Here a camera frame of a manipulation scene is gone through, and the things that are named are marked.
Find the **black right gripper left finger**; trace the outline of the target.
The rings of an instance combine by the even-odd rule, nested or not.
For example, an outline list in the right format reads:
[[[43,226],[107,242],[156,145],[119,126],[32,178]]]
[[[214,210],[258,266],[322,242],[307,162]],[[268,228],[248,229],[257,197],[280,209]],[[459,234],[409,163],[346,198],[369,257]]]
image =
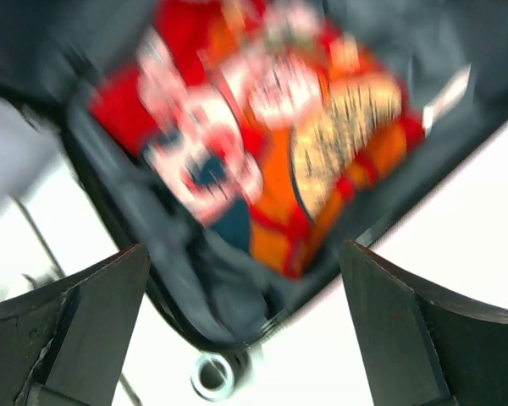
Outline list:
[[[0,405],[109,405],[150,268],[135,245],[0,303]]]

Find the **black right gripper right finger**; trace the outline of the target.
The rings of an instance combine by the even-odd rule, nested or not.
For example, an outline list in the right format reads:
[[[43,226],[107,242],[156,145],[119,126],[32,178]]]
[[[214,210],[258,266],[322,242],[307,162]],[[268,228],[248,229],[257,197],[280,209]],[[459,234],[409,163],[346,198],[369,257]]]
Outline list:
[[[340,267],[376,405],[508,405],[508,310],[407,272],[354,241]]]

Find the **red cartoon cloth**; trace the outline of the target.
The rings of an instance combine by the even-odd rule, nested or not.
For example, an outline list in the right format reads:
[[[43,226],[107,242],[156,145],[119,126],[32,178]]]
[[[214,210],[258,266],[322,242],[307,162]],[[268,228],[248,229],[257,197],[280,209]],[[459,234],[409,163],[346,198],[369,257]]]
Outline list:
[[[201,225],[290,278],[425,136],[400,82],[297,1],[163,2],[91,112]]]

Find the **pink hard-shell suitcase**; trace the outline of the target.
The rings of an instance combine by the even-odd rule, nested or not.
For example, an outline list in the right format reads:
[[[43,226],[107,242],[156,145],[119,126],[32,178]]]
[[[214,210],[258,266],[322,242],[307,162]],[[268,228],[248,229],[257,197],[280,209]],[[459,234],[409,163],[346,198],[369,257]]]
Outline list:
[[[342,275],[341,249],[369,249],[508,119],[508,1],[316,1],[422,109],[462,67],[467,92],[406,158],[339,214],[298,278],[286,277],[201,225],[159,176],[99,124],[99,89],[135,63],[165,1],[0,1],[0,95],[59,125],[67,154],[119,245],[144,244],[148,294],[202,351],[200,397],[228,397],[247,350]]]

